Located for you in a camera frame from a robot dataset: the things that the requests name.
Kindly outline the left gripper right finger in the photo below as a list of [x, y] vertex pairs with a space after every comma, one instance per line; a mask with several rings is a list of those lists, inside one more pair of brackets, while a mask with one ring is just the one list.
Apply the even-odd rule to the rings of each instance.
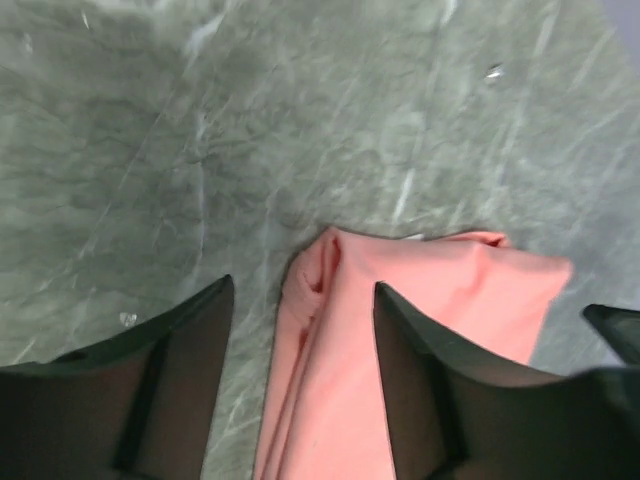
[[496, 355], [375, 287], [400, 479], [635, 479], [639, 364], [558, 376]]

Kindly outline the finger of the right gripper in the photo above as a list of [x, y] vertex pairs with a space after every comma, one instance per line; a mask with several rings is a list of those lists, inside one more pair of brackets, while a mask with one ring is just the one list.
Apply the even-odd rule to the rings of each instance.
[[639, 364], [638, 311], [590, 304], [582, 316], [624, 364]]

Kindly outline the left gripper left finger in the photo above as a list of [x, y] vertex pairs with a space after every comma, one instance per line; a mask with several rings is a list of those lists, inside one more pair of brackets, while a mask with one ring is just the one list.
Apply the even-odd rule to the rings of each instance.
[[224, 276], [47, 363], [1, 370], [5, 479], [197, 479], [234, 310]]

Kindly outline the pink t shirt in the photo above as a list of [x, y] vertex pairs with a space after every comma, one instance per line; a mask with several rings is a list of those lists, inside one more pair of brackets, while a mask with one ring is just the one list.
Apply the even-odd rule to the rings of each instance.
[[326, 230], [283, 283], [255, 477], [394, 478], [387, 399], [437, 465], [419, 333], [453, 332], [525, 364], [571, 274], [569, 260], [518, 250], [501, 233], [419, 241]]

